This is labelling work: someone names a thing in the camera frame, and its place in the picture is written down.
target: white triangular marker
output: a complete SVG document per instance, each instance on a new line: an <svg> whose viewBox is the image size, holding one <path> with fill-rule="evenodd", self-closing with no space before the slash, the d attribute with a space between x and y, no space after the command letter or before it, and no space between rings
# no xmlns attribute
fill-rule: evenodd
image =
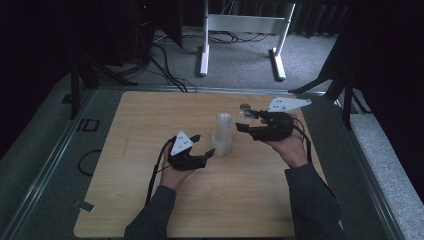
<svg viewBox="0 0 424 240"><path fill-rule="evenodd" d="M275 97L269 104L268 112L287 112L311 104L310 99Z"/></svg>
<svg viewBox="0 0 424 240"><path fill-rule="evenodd" d="M171 149L171 156L190 148L193 146L193 142L189 137L183 132L183 130L178 132L177 139L175 140L174 146Z"/></svg>

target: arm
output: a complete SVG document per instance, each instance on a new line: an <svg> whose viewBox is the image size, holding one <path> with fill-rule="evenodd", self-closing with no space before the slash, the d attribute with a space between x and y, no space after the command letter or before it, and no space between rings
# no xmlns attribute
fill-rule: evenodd
<svg viewBox="0 0 424 240"><path fill-rule="evenodd" d="M290 167L285 174L296 239L345 239L338 224L341 206L313 164L308 162L301 134L293 130L291 136L282 141L265 143Z"/></svg>
<svg viewBox="0 0 424 240"><path fill-rule="evenodd" d="M124 239L167 239L166 228L169 217L174 208L177 190L191 171L178 171L169 166L168 153L172 147L169 144L164 151L162 175L160 185L150 200L137 217L125 228Z"/></svg>
<svg viewBox="0 0 424 240"><path fill-rule="evenodd" d="M312 163L285 171L296 239L345 239L341 206Z"/></svg>

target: wooden table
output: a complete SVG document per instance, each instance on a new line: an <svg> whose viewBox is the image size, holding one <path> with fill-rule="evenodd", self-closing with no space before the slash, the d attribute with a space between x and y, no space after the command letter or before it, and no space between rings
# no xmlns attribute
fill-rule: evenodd
<svg viewBox="0 0 424 240"><path fill-rule="evenodd" d="M217 93L126 92L123 94L74 233L78 237L122 237L143 208L153 166L163 144L184 130L201 134L192 155L211 149L216 115L234 118L240 104L265 110L274 96ZM300 109L297 114L307 128ZM234 132L224 157L212 157L177 194L168 225L169 237L293 236L288 166L269 146ZM314 165L324 179L315 149Z"/></svg>

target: white metal stand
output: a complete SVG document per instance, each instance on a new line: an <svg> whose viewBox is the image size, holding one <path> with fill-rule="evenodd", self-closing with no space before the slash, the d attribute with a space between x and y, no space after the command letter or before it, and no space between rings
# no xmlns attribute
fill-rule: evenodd
<svg viewBox="0 0 424 240"><path fill-rule="evenodd" d="M279 80L286 79L281 51L286 40L295 4L289 4L285 18L252 17L209 14L209 0L205 0L204 12L204 45L200 65L200 75L208 74L209 61L209 31L253 32L265 34L279 34L276 48L272 49L271 61L274 61Z"/></svg>

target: person's left hand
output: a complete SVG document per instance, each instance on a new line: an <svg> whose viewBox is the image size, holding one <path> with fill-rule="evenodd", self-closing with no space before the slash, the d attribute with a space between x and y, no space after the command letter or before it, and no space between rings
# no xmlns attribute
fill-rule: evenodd
<svg viewBox="0 0 424 240"><path fill-rule="evenodd" d="M180 171L180 170L176 170L172 166L169 166L168 155L169 155L169 151L171 151L172 145L173 145L172 143L169 143L165 147L165 150L163 151L164 157L162 162L162 168L165 168L165 169L162 170L160 184L177 191L183 184L184 180L190 174L192 174L194 170Z"/></svg>

